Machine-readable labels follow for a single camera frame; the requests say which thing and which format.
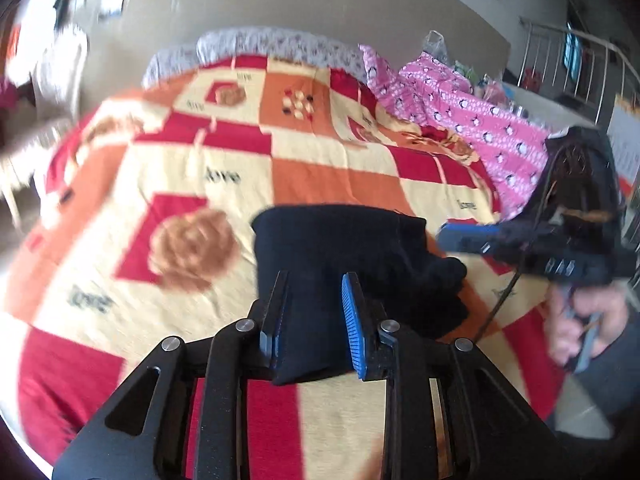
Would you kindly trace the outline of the right hand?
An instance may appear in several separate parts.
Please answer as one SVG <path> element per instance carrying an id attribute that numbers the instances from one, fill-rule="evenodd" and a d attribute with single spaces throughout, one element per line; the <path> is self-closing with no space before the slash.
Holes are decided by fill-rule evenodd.
<path id="1" fill-rule="evenodd" d="M 565 368 L 580 355 L 590 328 L 595 327 L 597 332 L 590 350 L 594 359 L 622 336 L 630 318 L 627 287 L 622 282 L 573 290 L 552 284 L 546 304 L 548 353 L 555 364 Z"/>

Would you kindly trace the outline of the dark sleeve forearm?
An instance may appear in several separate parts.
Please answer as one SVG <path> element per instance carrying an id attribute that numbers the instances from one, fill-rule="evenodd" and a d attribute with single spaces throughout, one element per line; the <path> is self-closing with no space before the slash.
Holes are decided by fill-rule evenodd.
<path id="1" fill-rule="evenodd" d="M 600 314 L 600 330 L 587 369 L 578 380 L 609 419 L 622 419 L 639 409 L 639 312 L 627 304 L 626 290 L 578 289 L 573 307 L 581 318 Z"/>

